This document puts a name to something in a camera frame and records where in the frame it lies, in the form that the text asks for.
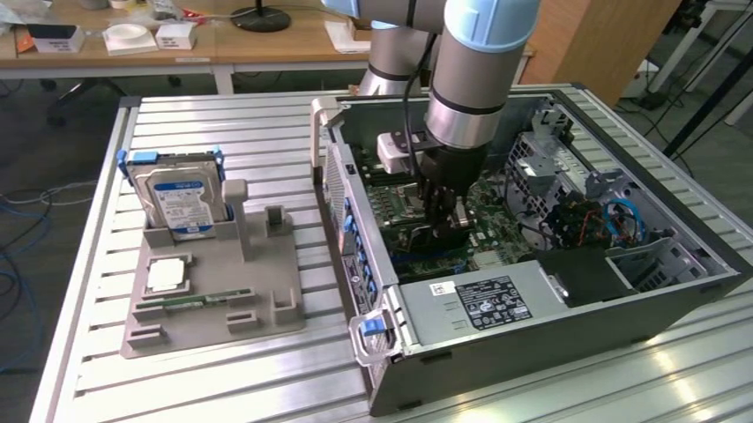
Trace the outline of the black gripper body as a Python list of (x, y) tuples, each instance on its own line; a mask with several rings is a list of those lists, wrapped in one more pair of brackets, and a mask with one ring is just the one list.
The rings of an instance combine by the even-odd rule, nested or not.
[(488, 150), (485, 145), (472, 149), (442, 146), (423, 151), (421, 176), (426, 199), (468, 196), (472, 185), (481, 178)]

